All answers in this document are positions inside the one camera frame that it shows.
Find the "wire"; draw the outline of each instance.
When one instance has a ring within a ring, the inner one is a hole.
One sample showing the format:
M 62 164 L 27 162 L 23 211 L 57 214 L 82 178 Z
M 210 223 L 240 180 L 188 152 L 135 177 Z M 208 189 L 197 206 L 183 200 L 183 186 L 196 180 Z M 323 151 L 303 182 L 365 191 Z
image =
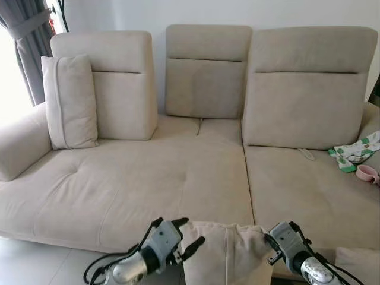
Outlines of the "wire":
M 98 282 L 98 283 L 95 283 L 96 279 L 105 273 L 106 270 L 108 270 L 111 266 L 119 263 L 120 261 L 124 260 L 125 258 L 128 258 L 130 256 L 132 256 L 133 254 L 135 254 L 137 251 L 139 251 L 141 249 L 141 247 L 143 246 L 144 242 L 146 241 L 146 239 L 148 238 L 148 235 L 150 233 L 150 231 L 152 230 L 153 227 L 158 227 L 160 225 L 160 223 L 163 221 L 163 219 L 160 217 L 158 218 L 157 220 L 154 220 L 152 221 L 152 223 L 150 224 L 148 230 L 146 231 L 144 237 L 142 238 L 141 242 L 139 244 L 136 244 L 134 245 L 133 247 L 131 247 L 127 252 L 119 252 L 119 253 L 112 253 L 112 254 L 106 254 L 106 255 L 103 255 L 101 256 L 100 258 L 98 258 L 97 260 L 93 261 L 87 268 L 86 270 L 84 271 L 84 274 L 83 274 L 83 281 L 85 282 L 85 284 L 89 284 L 89 285 L 101 285 L 105 282 L 105 280 L 103 280 L 102 282 Z M 104 266 L 101 266 L 101 267 L 98 267 L 92 278 L 91 278 L 91 281 L 88 282 L 88 279 L 87 279 L 87 274 L 88 274 L 88 271 L 90 270 L 90 268 L 92 266 L 94 266 L 95 263 L 99 262 L 100 260 L 103 260 L 107 257 L 112 257 L 112 256 L 116 256 L 116 257 L 119 257 L 119 256 L 123 256 L 122 258 L 119 258 L 115 261 L 112 261 Z
M 350 276 L 353 280 L 355 280 L 357 283 L 359 283 L 360 285 L 364 285 L 358 278 L 356 278 L 353 274 L 349 273 L 347 270 L 339 267 L 339 266 L 336 266 L 334 265 L 334 267 L 336 269 L 338 269 L 339 271 L 342 271 L 343 273 L 347 274 L 348 276 Z
M 310 244 L 310 240 L 309 239 L 306 239 L 305 236 L 303 235 L 303 232 L 301 230 L 301 228 L 296 224 L 296 223 L 293 223 L 297 228 L 296 232 L 299 232 L 300 236 L 301 236 L 301 239 L 302 239 L 302 242 L 303 244 L 306 246 L 306 248 L 310 251 L 311 255 L 313 257 L 315 257 L 328 271 L 330 271 L 333 275 L 335 275 L 339 281 L 341 281 L 343 284 L 345 285 L 350 285 L 350 283 L 348 283 L 341 275 L 338 274 L 338 272 L 336 272 L 335 270 L 333 270 L 328 264 L 327 264 L 327 260 L 321 255 L 321 254 L 316 254 L 313 249 L 309 246 Z M 354 279 L 357 283 L 359 283 L 360 285 L 364 285 L 358 278 L 356 278 L 354 275 L 352 275 L 351 273 L 349 273 L 348 271 L 342 269 L 342 268 L 338 268 L 336 267 L 338 270 L 341 270 L 342 272 L 346 273 L 348 276 L 350 276 L 352 279 Z

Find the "bright window light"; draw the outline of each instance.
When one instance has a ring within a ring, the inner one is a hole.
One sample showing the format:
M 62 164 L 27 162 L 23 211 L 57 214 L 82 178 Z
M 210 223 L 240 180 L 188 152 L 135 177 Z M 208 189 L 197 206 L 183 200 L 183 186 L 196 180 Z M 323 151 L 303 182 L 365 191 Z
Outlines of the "bright window light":
M 32 108 L 17 64 L 12 37 L 0 27 L 0 127 L 17 120 Z
M 46 6 L 50 8 L 50 10 L 53 10 L 53 7 L 55 8 L 55 13 L 50 14 L 50 19 L 53 21 L 54 25 L 54 31 L 56 34 L 63 33 L 65 31 L 63 20 L 62 20 L 62 14 L 61 10 L 59 9 L 59 3 L 58 0 L 45 0 Z

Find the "black cable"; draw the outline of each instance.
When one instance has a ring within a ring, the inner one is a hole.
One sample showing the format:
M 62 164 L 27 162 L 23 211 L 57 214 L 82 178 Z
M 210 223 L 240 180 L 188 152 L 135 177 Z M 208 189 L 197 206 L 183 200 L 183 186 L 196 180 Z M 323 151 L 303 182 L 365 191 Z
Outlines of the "black cable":
M 66 17 L 65 17 L 65 0 L 57 0 L 58 2 L 58 5 L 59 5 L 59 9 L 61 10 L 61 14 L 62 14 L 62 20 L 64 21 L 64 26 L 65 26 L 65 30 L 66 32 L 69 32 L 69 28 L 67 26 L 67 22 L 66 22 Z
M 306 239 L 305 236 L 303 235 L 303 232 L 301 230 L 301 228 L 297 225 L 297 231 L 296 232 L 299 232 L 300 236 L 301 236 L 301 239 L 302 239 L 302 242 L 303 244 L 306 246 L 306 248 L 310 251 L 311 255 L 313 257 L 315 257 L 328 271 L 330 271 L 333 275 L 335 275 L 339 281 L 341 281 L 343 284 L 345 285 L 350 285 L 350 283 L 348 283 L 341 275 L 338 274 L 338 272 L 336 272 L 335 270 L 333 270 L 328 264 L 327 264 L 327 260 L 321 255 L 321 254 L 316 254 L 313 249 L 309 246 L 310 244 L 310 240 Z M 342 272 L 346 273 L 348 276 L 350 276 L 352 279 L 354 279 L 356 282 L 358 282 L 360 285 L 364 285 L 358 278 L 356 278 L 354 275 L 352 275 L 351 273 L 349 273 L 348 271 L 346 270 L 341 270 Z
M 99 261 L 107 258 L 107 257 L 119 257 L 119 256 L 122 256 L 122 255 L 128 255 L 131 251 L 133 251 L 135 249 L 137 245 L 134 245 L 133 247 L 131 247 L 127 252 L 114 252 L 112 254 L 105 254 L 103 256 L 101 256 L 100 258 L 96 259 L 95 261 L 93 261 L 87 268 L 86 270 L 84 271 L 84 274 L 83 274 L 83 281 L 85 282 L 85 284 L 90 284 L 90 282 L 87 280 L 87 274 L 88 274 L 88 271 L 91 269 L 92 266 L 94 266 L 96 263 L 98 263 Z M 104 281 L 102 282 L 99 282 L 99 283 L 94 283 L 93 285 L 99 285 L 99 284 L 102 284 L 104 283 Z
M 353 280 L 355 280 L 357 283 L 359 283 L 360 285 L 364 285 L 358 278 L 356 278 L 353 274 L 349 273 L 347 270 L 339 267 L 339 266 L 336 266 L 334 265 L 334 267 L 336 269 L 338 269 L 339 271 L 342 271 L 343 273 L 347 274 L 348 276 L 350 276 Z
M 100 285 L 100 284 L 103 284 L 105 282 L 105 280 L 103 280 L 102 282 L 99 282 L 99 283 L 95 283 L 95 280 L 102 274 L 105 273 L 106 270 L 108 270 L 111 266 L 113 266 L 114 264 L 116 263 L 119 263 L 120 261 L 124 260 L 125 258 L 128 258 L 130 256 L 132 256 L 133 254 L 135 254 L 137 251 L 139 251 L 141 249 L 141 247 L 143 246 L 144 242 L 146 241 L 146 239 L 148 238 L 148 235 L 150 233 L 150 231 L 152 230 L 152 228 L 154 227 L 158 227 L 160 225 L 160 223 L 163 221 L 163 219 L 160 217 L 158 218 L 157 220 L 153 221 L 148 230 L 146 231 L 144 237 L 142 238 L 141 242 L 137 245 L 134 245 L 133 247 L 131 247 L 127 252 L 119 252 L 119 253 L 113 253 L 113 254 L 106 254 L 106 255 L 103 255 L 101 256 L 100 258 L 98 258 L 97 260 L 93 261 L 87 268 L 86 270 L 84 271 L 84 274 L 83 274 L 83 281 L 85 282 L 85 284 L 89 284 L 89 285 Z M 92 266 L 94 266 L 95 263 L 99 262 L 100 260 L 102 259 L 105 259 L 107 257 L 112 257 L 112 256 L 123 256 L 122 258 L 119 258 L 115 261 L 112 261 L 104 266 L 101 266 L 101 267 L 98 267 L 96 269 L 96 271 L 94 272 L 92 278 L 91 278 L 91 281 L 88 282 L 87 280 L 87 274 L 88 274 L 88 271 L 90 270 L 90 268 Z

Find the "fabric upholstery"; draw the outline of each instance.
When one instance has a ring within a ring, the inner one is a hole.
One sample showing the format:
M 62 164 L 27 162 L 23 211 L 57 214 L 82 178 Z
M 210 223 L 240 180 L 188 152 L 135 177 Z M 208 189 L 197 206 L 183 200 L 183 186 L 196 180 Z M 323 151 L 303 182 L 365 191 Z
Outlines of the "fabric upholstery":
M 62 33 L 52 38 L 53 56 L 90 57 L 93 71 L 143 73 L 151 69 L 151 36 L 146 31 Z
M 366 76 L 311 72 L 249 76 L 247 144 L 326 149 L 356 141 Z
M 314 161 L 299 150 L 245 147 L 255 224 L 294 221 L 329 262 L 338 246 L 379 249 L 379 188 L 340 171 L 327 151 L 311 153 Z M 283 262 L 274 273 L 290 275 Z
M 257 31 L 245 144 L 326 149 L 355 142 L 376 41 L 377 32 L 363 27 Z
M 252 41 L 252 68 L 255 72 L 367 73 L 376 41 L 377 32 L 366 27 L 261 30 Z
M 167 99 L 174 99 L 167 105 L 167 113 L 198 118 L 239 116 L 245 83 L 243 62 L 169 58 L 166 68 Z
M 94 72 L 99 137 L 150 139 L 156 127 L 157 105 L 148 75 Z
M 199 126 L 161 116 L 151 140 L 47 153 L 0 182 L 0 235 L 115 252 L 159 216 L 252 224 L 239 121 Z
M 360 126 L 359 139 L 364 138 L 380 129 L 380 108 L 374 104 L 366 103 L 362 124 Z M 380 151 L 374 153 L 370 158 L 363 162 L 380 173 Z
M 260 226 L 192 222 L 181 228 L 182 251 L 204 236 L 205 243 L 183 263 L 187 285 L 270 285 L 271 247 Z
M 90 57 L 99 138 L 149 140 L 157 126 L 151 36 L 146 31 L 59 34 L 54 56 Z
M 53 149 L 95 147 L 96 99 L 87 55 L 42 57 L 41 63 Z
M 3 126 L 0 138 L 0 181 L 11 181 L 52 149 L 45 103 L 19 121 Z
M 363 284 L 380 284 L 380 251 L 362 248 L 337 248 L 335 265 L 357 277 Z M 355 281 L 341 274 L 350 284 Z
M 196 118 L 239 118 L 251 33 L 251 28 L 246 26 L 169 26 L 166 113 Z
M 251 34 L 248 26 L 171 25 L 166 29 L 167 57 L 246 61 Z

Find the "patterned cloth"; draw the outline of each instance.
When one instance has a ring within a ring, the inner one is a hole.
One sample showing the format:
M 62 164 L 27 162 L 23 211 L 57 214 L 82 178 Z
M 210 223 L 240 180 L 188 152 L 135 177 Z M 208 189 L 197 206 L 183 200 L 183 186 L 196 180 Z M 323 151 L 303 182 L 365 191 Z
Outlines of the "patterned cloth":
M 328 154 L 337 159 L 340 170 L 349 173 L 356 171 L 353 163 L 365 161 L 377 150 L 380 150 L 380 131 L 376 131 L 352 145 L 331 148 L 328 150 Z

